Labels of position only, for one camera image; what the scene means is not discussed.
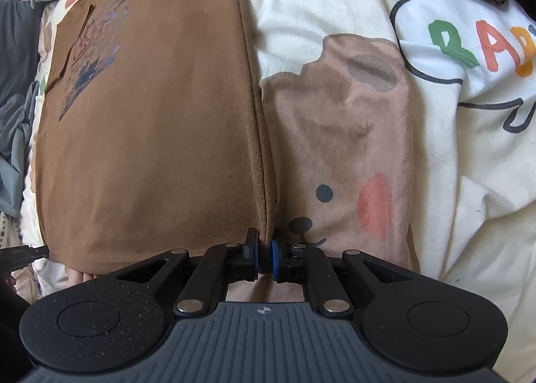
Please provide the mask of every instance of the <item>crosshair logo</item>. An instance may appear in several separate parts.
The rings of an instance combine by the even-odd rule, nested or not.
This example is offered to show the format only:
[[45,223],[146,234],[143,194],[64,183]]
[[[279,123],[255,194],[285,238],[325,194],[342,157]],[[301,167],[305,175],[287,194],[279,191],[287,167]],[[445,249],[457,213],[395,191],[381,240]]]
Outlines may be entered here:
[[272,310],[268,306],[261,306],[259,309],[257,309],[257,312],[261,315],[268,315]]

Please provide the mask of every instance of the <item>white fabric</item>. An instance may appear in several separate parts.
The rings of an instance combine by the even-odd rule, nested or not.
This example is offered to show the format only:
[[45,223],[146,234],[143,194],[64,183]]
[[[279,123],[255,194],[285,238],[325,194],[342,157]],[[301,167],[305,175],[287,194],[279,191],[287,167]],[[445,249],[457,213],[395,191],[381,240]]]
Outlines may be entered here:
[[[328,34],[396,41],[389,16],[400,1],[250,0],[262,77],[282,71],[298,74],[304,64],[318,59]],[[53,36],[65,15],[64,2],[45,13],[53,21]],[[410,0],[399,5],[395,26],[409,62],[422,73],[451,82],[430,82],[408,73],[415,125],[411,227],[422,272],[481,294],[500,307],[510,332],[496,370],[509,381],[530,383],[536,378],[536,124],[522,131],[516,127],[530,116],[536,74],[516,74],[514,58],[506,51],[495,55],[498,69],[490,71],[476,22],[485,21],[499,31],[520,63],[533,56],[530,43],[522,41],[528,49],[525,56],[510,28],[520,26],[533,36],[530,25],[534,28],[535,23],[513,0],[500,9],[479,0]],[[467,68],[433,45],[429,25],[437,20],[454,25],[478,66]],[[452,39],[447,33],[440,37],[446,46]],[[49,65],[50,57],[42,62],[44,76]],[[529,69],[518,70],[526,74]],[[519,101],[497,110],[458,106],[460,101],[483,107],[515,99],[523,104],[509,124],[508,116]],[[274,141],[273,127],[269,131]],[[23,239],[40,243],[29,177],[24,197]],[[36,267],[44,291],[64,284],[64,268],[51,264]]]

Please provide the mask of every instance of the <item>cartoon bear print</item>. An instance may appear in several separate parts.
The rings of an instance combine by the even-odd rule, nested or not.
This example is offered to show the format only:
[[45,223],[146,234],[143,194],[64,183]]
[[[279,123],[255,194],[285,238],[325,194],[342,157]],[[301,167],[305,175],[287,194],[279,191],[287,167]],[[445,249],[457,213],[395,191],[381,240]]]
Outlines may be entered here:
[[276,170],[275,226],[340,257],[358,248],[409,267],[413,135],[395,43],[323,40],[299,75],[261,82]]

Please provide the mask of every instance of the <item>silver screw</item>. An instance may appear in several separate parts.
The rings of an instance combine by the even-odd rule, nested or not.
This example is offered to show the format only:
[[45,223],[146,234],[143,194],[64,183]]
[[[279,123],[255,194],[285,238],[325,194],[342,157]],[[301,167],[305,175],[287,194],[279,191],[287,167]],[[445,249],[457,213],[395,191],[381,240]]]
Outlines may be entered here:
[[203,303],[199,300],[181,300],[177,303],[177,310],[184,313],[199,312],[203,308]]
[[350,304],[346,300],[334,298],[324,302],[324,309],[329,313],[342,313],[350,309]]

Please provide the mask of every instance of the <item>dark gray garment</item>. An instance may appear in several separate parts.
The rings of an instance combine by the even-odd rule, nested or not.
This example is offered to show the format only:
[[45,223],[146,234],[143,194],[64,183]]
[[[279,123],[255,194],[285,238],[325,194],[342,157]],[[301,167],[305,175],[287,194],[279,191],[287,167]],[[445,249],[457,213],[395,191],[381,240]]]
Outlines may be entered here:
[[0,211],[18,216],[33,123],[42,7],[0,0]]

